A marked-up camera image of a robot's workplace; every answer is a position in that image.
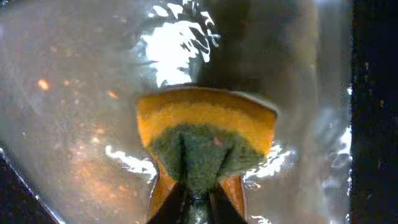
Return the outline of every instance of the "pink speck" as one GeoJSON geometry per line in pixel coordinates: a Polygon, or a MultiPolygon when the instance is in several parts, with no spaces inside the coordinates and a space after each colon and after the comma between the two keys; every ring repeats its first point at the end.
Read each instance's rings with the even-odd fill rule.
{"type": "Polygon", "coordinates": [[[216,146],[222,146],[223,143],[218,139],[218,137],[214,137],[213,142],[216,146]]]}

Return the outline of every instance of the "gray surface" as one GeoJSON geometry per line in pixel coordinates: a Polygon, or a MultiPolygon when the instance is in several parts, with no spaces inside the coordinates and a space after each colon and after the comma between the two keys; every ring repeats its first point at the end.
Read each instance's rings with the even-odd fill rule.
{"type": "Polygon", "coordinates": [[[155,171],[139,142],[135,101],[165,80],[189,78],[279,110],[277,155],[245,176],[250,223],[346,222],[348,3],[219,0],[196,9],[178,19],[170,5],[146,0],[41,0],[1,9],[7,156],[67,222],[144,223],[155,171]],[[215,26],[199,13],[206,11],[215,26]],[[199,33],[207,29],[212,35],[199,33]]]}

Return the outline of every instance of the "green fabric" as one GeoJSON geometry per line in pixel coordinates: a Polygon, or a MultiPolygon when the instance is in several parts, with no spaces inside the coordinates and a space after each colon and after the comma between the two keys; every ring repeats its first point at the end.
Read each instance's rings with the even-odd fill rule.
{"type": "Polygon", "coordinates": [[[182,124],[166,129],[150,148],[176,181],[202,195],[221,179],[242,173],[264,160],[238,133],[211,125],[182,124]]]}

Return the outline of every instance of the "dark background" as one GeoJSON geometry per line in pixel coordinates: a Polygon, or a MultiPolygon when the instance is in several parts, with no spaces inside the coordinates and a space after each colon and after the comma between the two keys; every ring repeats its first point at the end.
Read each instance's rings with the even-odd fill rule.
{"type": "MultiPolygon", "coordinates": [[[[398,2],[357,0],[353,10],[350,219],[398,223],[398,2]]],[[[53,223],[1,157],[0,222],[53,223]]]]}

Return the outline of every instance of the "sponge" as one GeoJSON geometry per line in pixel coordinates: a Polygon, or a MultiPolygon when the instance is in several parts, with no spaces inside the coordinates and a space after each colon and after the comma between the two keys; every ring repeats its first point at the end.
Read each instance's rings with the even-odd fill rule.
{"type": "Polygon", "coordinates": [[[221,182],[244,215],[239,175],[266,158],[275,119],[272,110],[228,91],[191,88],[141,98],[139,134],[159,168],[151,215],[176,182],[195,198],[221,182]]]}

